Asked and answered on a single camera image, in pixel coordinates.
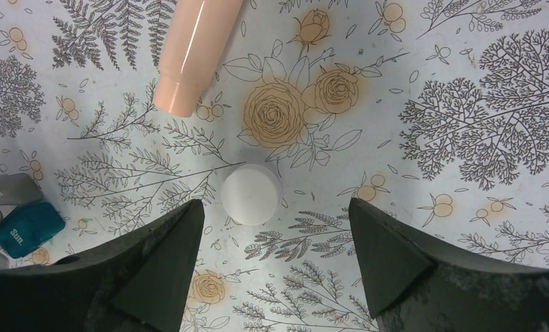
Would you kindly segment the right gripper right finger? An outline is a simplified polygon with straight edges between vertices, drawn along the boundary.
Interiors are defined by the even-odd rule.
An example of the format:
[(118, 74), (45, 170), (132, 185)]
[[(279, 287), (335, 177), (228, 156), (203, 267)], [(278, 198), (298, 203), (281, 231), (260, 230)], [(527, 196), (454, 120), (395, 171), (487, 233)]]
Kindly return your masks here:
[(381, 331), (549, 331), (549, 269), (464, 250), (362, 199), (348, 216)]

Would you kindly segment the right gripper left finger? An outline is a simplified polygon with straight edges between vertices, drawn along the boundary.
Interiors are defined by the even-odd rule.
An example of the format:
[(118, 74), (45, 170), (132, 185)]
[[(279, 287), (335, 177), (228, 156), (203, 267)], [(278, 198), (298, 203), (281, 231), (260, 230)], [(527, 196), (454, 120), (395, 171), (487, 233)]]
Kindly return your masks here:
[(178, 331), (204, 220), (193, 199), (51, 265), (0, 270), (0, 331)]

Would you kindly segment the white pill bottle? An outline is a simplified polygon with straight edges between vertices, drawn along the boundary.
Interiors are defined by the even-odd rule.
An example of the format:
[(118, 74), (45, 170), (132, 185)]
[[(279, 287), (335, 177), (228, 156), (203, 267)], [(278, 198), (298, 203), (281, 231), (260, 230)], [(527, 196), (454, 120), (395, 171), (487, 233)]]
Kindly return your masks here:
[(282, 201), (282, 186), (268, 168), (248, 164), (236, 168), (221, 188), (226, 214), (241, 225), (269, 222)]

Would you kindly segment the peach tube bottle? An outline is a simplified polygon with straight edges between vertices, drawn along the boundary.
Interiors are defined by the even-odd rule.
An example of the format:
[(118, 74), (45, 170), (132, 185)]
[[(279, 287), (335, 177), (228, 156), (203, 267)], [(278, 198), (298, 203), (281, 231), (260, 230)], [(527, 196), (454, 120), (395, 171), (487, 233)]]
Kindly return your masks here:
[(160, 56), (153, 103), (188, 118), (208, 88), (236, 22), (242, 1), (178, 1)]

